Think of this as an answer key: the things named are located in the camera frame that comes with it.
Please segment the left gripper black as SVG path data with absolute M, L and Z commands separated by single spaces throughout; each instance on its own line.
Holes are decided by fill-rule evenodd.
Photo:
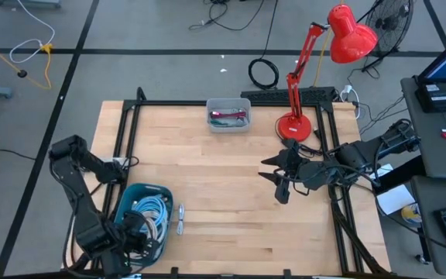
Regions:
M 160 243 L 155 240 L 156 225 L 146 223 L 146 219 L 139 212 L 124 212 L 122 223 L 116 224 L 113 229 L 118 233 L 115 245 L 101 256 L 105 276 L 129 275 L 132 271 L 131 252 L 139 252 L 142 249 L 141 258 L 157 258 Z

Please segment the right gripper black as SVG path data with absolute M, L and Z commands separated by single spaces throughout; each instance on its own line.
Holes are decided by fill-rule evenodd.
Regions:
M 316 191 L 324 184 L 331 183 L 337 170 L 331 161 L 314 161 L 300 155 L 300 144 L 295 139 L 283 139 L 285 149 L 276 156 L 262 160 L 261 163 L 277 166 L 275 173 L 259 172 L 258 175 L 268 181 L 276 183 L 275 198 L 281 204 L 289 201 L 289 184 L 302 184 L 307 191 L 302 195 L 309 195 L 309 190 Z

